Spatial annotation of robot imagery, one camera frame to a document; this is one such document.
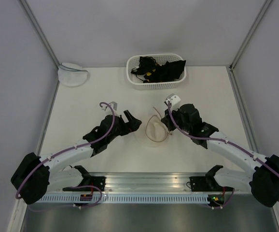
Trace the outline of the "white mesh laundry bag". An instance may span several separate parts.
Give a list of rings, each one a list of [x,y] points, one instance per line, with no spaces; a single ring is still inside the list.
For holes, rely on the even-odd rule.
[[[172,132],[161,122],[162,116],[156,107],[153,107],[150,113],[152,114],[149,117],[143,119],[134,136],[145,147],[158,147],[166,143]]]

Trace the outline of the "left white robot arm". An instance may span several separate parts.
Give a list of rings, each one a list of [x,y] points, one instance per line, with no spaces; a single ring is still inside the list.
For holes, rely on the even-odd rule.
[[[56,152],[37,156],[31,152],[24,156],[11,183],[17,190],[16,199],[23,199],[27,205],[40,200],[54,191],[101,191],[90,173],[77,162],[92,158],[103,152],[118,136],[125,136],[139,129],[142,122],[124,111],[127,121],[108,108],[108,114],[100,125],[84,135],[74,146]]]

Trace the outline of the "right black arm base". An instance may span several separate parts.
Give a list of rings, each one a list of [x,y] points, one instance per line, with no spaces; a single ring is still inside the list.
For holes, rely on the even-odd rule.
[[[232,192],[234,188],[217,182],[217,174],[221,174],[221,171],[228,171],[228,169],[222,165],[215,165],[203,176],[189,177],[185,185],[192,192]]]

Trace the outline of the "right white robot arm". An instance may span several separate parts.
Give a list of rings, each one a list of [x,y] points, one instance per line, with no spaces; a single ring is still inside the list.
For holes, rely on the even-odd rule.
[[[205,184],[211,191],[220,187],[249,191],[266,207],[279,203],[279,157],[259,154],[237,145],[215,126],[202,121],[193,104],[165,101],[167,109],[161,119],[169,131],[179,130],[196,145],[214,151],[243,171],[215,165],[206,173]]]

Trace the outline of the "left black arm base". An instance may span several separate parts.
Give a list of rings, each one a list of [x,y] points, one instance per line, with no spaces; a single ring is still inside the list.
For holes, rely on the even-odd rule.
[[[105,185],[106,185],[106,177],[104,176],[92,176],[83,166],[76,165],[71,168],[73,171],[77,170],[77,172],[80,174],[82,180],[80,183],[74,187],[65,187],[62,190],[63,191],[89,191],[93,192],[98,191],[93,187],[96,187],[100,189],[101,191],[104,191]]]

